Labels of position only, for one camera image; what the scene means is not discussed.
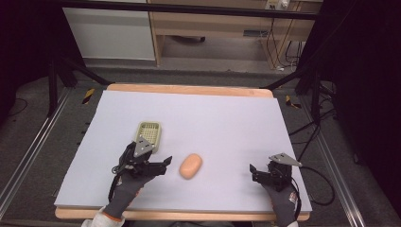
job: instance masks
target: gray floor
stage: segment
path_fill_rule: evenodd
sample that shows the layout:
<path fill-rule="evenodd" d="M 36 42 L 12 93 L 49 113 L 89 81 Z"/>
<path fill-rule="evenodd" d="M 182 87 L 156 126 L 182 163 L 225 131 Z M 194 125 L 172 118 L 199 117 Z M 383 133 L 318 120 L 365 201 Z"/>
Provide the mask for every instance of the gray floor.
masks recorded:
<path fill-rule="evenodd" d="M 124 69 L 111 69 L 110 65 L 91 66 L 97 66 L 92 69 L 100 76 L 119 82 L 216 86 L 260 87 L 290 73 L 291 67 L 286 67 L 284 71 L 270 70 L 259 46 L 260 43 L 256 39 L 206 38 L 205 43 L 198 43 L 194 40 L 171 37 L 166 40 L 160 67 L 131 64 L 120 65 Z M 78 86 L 70 92 L 60 118 L 47 136 L 6 213 L 2 214 L 2 220 L 18 219 L 30 224 L 33 220 L 52 223 L 81 222 L 81 220 L 57 219 L 54 216 L 53 205 L 56 196 L 54 192 L 61 186 L 62 178 L 74 158 L 79 141 L 84 136 L 82 132 L 88 128 L 101 91 L 104 89 L 86 77 L 78 75 L 78 79 Z M 295 84 L 296 81 L 292 81 L 273 91 L 279 100 L 288 132 L 295 131 L 309 122 L 306 106 L 296 109 L 286 105 L 286 95 L 294 95 Z M 82 105 L 81 101 L 88 88 L 96 88 L 96 91 L 91 101 Z M 6 187 L 14 169 L 23 159 L 30 143 L 45 121 L 48 105 L 46 78 L 22 86 L 17 96 L 21 99 L 16 101 L 10 113 L 23 110 L 26 103 L 27 106 L 20 113 L 9 117 L 0 129 L 0 155 L 3 157 L 0 165 L 0 189 Z M 331 108 L 331 103 L 325 101 L 322 112 Z M 307 129 L 290 137 L 297 155 L 305 145 L 298 143 L 306 141 L 310 133 L 312 129 Z M 354 164 L 353 152 L 339 123 L 332 116 L 324 119 L 320 134 L 324 136 L 366 226 L 401 226 L 399 216 L 395 214 L 381 192 L 369 168 Z M 303 163 L 319 170 L 326 177 L 330 176 L 323 161 L 322 148 L 316 139 L 309 145 Z M 316 201 L 330 199 L 329 187 L 322 178 L 307 170 L 303 170 L 302 173 L 308 194 Z M 350 226 L 338 195 L 328 206 L 312 203 L 312 207 L 310 219 L 302 222 L 302 226 Z M 264 227 L 270 224 L 256 222 L 254 226 Z"/>

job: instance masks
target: gray glove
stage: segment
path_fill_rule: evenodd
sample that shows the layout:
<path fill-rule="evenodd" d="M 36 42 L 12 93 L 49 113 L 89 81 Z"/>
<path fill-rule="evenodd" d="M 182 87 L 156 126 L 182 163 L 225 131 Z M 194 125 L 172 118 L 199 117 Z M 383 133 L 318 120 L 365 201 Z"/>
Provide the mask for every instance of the gray glove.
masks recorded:
<path fill-rule="evenodd" d="M 120 178 L 121 183 L 115 187 L 112 201 L 104 208 L 103 212 L 113 218 L 120 219 L 139 190 L 153 178 L 140 177 L 134 179 L 130 173 L 124 173 Z"/>
<path fill-rule="evenodd" d="M 273 211 L 277 217 L 277 225 L 280 227 L 289 226 L 290 223 L 295 221 L 294 209 L 295 202 L 298 200 L 294 189 L 289 185 L 277 192 L 271 186 L 265 184 L 262 186 L 270 195 Z"/>

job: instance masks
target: white sleeve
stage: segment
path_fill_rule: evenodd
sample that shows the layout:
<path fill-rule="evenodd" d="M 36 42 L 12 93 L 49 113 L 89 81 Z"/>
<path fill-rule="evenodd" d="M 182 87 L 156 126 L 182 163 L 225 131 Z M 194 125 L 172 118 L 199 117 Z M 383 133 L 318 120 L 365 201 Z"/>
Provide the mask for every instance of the white sleeve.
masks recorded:
<path fill-rule="evenodd" d="M 287 227 L 298 227 L 298 222 L 294 221 L 294 222 L 290 223 L 289 226 L 287 226 Z"/>
<path fill-rule="evenodd" d="M 124 224 L 123 219 L 118 222 L 107 218 L 107 216 L 103 215 L 103 208 L 101 208 L 95 215 L 94 219 L 86 219 L 82 223 L 82 227 L 121 227 Z"/>

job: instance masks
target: white board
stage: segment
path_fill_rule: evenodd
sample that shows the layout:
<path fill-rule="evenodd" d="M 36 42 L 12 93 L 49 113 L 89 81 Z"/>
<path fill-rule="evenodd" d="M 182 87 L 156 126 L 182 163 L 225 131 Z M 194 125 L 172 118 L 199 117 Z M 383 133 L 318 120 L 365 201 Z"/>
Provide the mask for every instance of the white board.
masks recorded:
<path fill-rule="evenodd" d="M 142 121 L 158 121 L 162 134 L 151 162 L 173 156 L 163 176 L 145 185 L 130 209 L 194 212 L 271 212 L 264 188 L 249 165 L 267 171 L 269 156 L 294 157 L 277 100 L 264 97 L 198 96 L 105 91 L 61 186 L 55 205 L 101 207 L 112 167 Z M 190 153 L 203 159 L 191 180 L 179 174 Z M 302 211 L 311 211 L 298 167 Z"/>

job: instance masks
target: white cabinet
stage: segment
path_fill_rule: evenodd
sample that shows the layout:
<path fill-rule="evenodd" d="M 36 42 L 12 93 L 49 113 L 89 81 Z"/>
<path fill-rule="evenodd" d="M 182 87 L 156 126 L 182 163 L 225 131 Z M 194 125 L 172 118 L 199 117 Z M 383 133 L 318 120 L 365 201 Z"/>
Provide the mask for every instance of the white cabinet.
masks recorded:
<path fill-rule="evenodd" d="M 83 58 L 155 60 L 147 12 L 65 8 L 64 13 Z"/>

